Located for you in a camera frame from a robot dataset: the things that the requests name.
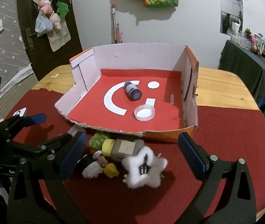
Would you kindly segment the green fuzzy ball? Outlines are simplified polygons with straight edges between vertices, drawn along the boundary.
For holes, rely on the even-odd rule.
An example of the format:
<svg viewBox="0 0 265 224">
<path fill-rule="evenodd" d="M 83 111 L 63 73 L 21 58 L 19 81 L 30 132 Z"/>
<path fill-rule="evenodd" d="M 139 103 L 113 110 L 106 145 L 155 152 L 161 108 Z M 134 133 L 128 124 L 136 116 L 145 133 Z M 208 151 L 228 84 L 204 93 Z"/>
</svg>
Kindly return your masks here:
<svg viewBox="0 0 265 224">
<path fill-rule="evenodd" d="M 89 140 L 89 146 L 93 149 L 100 150 L 103 142 L 109 138 L 109 133 L 105 131 L 97 131 Z"/>
</svg>

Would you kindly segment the black and white sock roll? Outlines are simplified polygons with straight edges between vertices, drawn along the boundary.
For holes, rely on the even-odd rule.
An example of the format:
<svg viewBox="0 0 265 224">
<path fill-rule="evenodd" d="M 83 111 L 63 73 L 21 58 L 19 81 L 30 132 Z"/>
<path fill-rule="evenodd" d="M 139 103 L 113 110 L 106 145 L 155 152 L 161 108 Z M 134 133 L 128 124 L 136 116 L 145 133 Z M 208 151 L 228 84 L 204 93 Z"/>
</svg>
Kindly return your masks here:
<svg viewBox="0 0 265 224">
<path fill-rule="evenodd" d="M 103 173 L 103 168 L 91 155 L 86 154 L 77 162 L 74 172 L 81 174 L 85 179 L 92 179 Z"/>
</svg>

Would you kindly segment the yellow bottle cap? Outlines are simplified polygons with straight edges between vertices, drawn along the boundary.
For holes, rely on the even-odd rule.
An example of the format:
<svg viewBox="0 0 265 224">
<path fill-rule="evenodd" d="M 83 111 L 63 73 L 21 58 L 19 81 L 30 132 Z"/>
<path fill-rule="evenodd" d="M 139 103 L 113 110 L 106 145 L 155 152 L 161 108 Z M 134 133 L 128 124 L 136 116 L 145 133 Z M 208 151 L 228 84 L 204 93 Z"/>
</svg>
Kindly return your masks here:
<svg viewBox="0 0 265 224">
<path fill-rule="evenodd" d="M 105 139 L 105 141 L 102 144 L 102 154 L 104 156 L 110 157 L 114 144 L 115 144 L 115 140 Z"/>
</svg>

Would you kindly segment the small blonde doll figurine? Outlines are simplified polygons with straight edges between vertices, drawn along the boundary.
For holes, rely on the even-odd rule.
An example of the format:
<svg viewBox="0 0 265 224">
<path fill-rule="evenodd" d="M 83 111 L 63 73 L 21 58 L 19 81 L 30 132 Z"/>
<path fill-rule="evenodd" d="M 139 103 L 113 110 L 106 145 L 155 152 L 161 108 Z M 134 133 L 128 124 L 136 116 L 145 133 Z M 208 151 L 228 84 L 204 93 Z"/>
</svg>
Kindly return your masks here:
<svg viewBox="0 0 265 224">
<path fill-rule="evenodd" d="M 119 176 L 119 171 L 116 168 L 116 165 L 114 163 L 109 163 L 107 159 L 102 154 L 102 151 L 96 151 L 93 154 L 93 159 L 98 162 L 98 164 L 103 168 L 103 173 L 109 177 L 114 178 Z"/>
</svg>

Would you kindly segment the grey square case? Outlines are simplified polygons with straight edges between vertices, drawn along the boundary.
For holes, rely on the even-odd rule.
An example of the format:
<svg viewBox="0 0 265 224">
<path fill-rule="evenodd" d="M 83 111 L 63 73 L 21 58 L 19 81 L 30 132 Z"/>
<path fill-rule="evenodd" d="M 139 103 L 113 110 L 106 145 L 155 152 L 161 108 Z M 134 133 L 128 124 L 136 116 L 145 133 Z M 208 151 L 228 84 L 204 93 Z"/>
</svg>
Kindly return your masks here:
<svg viewBox="0 0 265 224">
<path fill-rule="evenodd" d="M 145 146 L 143 140 L 128 141 L 117 139 L 111 151 L 111 159 L 114 161 L 122 161 L 124 158 L 135 156 L 139 150 Z"/>
</svg>

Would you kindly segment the white fluffy star plush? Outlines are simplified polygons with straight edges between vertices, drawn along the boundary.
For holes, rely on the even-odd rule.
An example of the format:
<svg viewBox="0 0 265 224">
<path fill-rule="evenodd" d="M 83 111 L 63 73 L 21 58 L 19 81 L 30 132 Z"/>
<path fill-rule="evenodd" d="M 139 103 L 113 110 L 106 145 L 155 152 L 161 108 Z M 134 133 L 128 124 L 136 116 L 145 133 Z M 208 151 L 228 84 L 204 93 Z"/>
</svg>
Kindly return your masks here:
<svg viewBox="0 0 265 224">
<path fill-rule="evenodd" d="M 144 146 L 135 156 L 123 159 L 122 165 L 127 171 L 123 182 L 129 188 L 136 189 L 143 186 L 158 188 L 168 160 L 156 155 L 148 146 Z"/>
</svg>

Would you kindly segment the small clear plastic box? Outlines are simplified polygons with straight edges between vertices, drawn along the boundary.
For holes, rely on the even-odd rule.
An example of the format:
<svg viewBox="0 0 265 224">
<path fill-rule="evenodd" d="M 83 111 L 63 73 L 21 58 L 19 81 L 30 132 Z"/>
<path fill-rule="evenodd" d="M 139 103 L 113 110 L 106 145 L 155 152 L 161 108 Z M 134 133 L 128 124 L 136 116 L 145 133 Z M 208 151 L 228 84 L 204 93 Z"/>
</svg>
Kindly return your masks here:
<svg viewBox="0 0 265 224">
<path fill-rule="evenodd" d="M 68 130 L 68 134 L 72 135 L 73 137 L 77 133 L 86 133 L 85 129 L 79 125 L 74 125 Z"/>
</svg>

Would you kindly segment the white square charger pad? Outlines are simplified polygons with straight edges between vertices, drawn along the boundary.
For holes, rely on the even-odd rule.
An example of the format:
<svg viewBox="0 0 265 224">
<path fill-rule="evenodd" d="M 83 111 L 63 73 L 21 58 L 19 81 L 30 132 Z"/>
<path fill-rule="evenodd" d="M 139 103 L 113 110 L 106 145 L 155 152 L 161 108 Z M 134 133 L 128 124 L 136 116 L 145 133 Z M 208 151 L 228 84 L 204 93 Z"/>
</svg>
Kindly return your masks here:
<svg viewBox="0 0 265 224">
<path fill-rule="evenodd" d="M 22 108 L 22 109 L 19 109 L 19 110 L 15 111 L 15 112 L 13 113 L 13 116 L 16 116 L 16 115 L 18 115 L 18 116 L 20 116 L 20 117 L 26 117 L 26 115 L 27 115 L 27 108 L 24 107 L 24 108 Z"/>
</svg>

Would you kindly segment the clear round plastic lid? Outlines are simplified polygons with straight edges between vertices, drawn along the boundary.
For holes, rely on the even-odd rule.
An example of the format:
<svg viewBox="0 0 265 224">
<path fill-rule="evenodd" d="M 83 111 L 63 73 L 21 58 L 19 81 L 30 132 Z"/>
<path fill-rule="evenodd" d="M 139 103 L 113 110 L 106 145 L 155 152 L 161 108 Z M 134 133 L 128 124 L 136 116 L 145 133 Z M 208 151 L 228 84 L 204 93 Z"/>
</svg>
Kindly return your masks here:
<svg viewBox="0 0 265 224">
<path fill-rule="evenodd" d="M 150 104 L 139 105 L 133 111 L 135 119 L 140 122 L 147 122 L 154 118 L 155 108 Z"/>
</svg>

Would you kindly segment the open cardboard box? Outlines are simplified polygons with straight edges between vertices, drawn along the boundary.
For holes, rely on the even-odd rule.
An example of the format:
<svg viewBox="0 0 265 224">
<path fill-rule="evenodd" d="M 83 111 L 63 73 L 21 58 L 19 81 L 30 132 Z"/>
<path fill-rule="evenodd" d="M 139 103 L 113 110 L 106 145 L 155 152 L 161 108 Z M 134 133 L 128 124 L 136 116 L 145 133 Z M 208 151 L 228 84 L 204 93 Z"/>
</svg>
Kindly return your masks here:
<svg viewBox="0 0 265 224">
<path fill-rule="evenodd" d="M 198 125 L 199 61 L 188 46 L 95 46 L 70 66 L 75 83 L 55 107 L 77 125 L 166 142 Z"/>
</svg>

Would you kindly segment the beige hanging cloth bag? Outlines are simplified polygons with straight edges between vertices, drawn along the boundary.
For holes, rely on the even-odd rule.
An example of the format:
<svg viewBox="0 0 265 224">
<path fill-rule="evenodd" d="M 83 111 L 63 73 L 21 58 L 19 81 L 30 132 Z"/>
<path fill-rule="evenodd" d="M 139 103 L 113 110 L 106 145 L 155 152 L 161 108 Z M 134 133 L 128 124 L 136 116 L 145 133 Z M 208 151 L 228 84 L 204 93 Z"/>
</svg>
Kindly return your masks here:
<svg viewBox="0 0 265 224">
<path fill-rule="evenodd" d="M 49 43 L 53 52 L 59 50 L 68 41 L 71 40 L 71 35 L 65 20 L 61 21 L 61 29 L 54 28 L 47 33 Z"/>
</svg>

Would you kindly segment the white plastic bag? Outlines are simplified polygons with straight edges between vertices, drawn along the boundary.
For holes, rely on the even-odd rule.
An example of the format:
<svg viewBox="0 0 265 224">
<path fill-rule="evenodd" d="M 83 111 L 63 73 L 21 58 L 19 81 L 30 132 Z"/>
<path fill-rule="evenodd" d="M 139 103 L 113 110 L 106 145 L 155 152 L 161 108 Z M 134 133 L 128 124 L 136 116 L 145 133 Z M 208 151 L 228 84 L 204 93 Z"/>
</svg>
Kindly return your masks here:
<svg viewBox="0 0 265 224">
<path fill-rule="evenodd" d="M 51 23 L 51 21 L 42 11 L 39 11 L 35 23 L 35 32 L 37 33 L 37 37 L 40 37 L 52 30 L 53 24 Z"/>
</svg>

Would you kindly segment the green plush toy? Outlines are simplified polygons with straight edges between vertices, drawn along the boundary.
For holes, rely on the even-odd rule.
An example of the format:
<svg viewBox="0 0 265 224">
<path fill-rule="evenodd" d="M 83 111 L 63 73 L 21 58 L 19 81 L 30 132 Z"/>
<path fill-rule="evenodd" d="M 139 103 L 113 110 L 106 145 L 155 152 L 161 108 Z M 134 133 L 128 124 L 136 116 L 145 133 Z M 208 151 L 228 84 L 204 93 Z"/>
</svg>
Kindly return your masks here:
<svg viewBox="0 0 265 224">
<path fill-rule="evenodd" d="M 68 4 L 62 3 L 62 2 L 57 3 L 56 13 L 58 14 L 61 21 L 63 21 L 65 19 L 68 12 L 69 12 Z"/>
</svg>

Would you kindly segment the dark green covered side table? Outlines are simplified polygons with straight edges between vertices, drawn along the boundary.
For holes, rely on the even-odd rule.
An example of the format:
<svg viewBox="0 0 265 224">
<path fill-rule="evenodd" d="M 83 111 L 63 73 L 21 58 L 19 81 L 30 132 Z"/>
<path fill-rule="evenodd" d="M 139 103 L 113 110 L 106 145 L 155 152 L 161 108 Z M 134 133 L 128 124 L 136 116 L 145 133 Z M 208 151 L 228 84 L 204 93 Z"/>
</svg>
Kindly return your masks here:
<svg viewBox="0 0 265 224">
<path fill-rule="evenodd" d="M 258 55 L 227 40 L 218 69 L 237 75 L 255 100 L 265 97 L 265 61 Z"/>
</svg>

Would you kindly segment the orange tipped metal pole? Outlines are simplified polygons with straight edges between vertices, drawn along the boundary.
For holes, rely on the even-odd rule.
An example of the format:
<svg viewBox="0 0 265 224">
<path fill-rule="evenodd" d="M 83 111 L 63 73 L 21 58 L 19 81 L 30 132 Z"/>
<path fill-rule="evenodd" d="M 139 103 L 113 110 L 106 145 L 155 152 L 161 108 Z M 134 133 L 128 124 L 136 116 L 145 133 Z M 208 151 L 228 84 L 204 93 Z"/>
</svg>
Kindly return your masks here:
<svg viewBox="0 0 265 224">
<path fill-rule="evenodd" d="M 116 19 L 115 19 L 115 4 L 111 4 L 111 14 L 112 14 L 112 25 L 113 25 L 113 39 L 114 43 L 118 43 L 117 40 L 117 26 L 116 26 Z"/>
</svg>

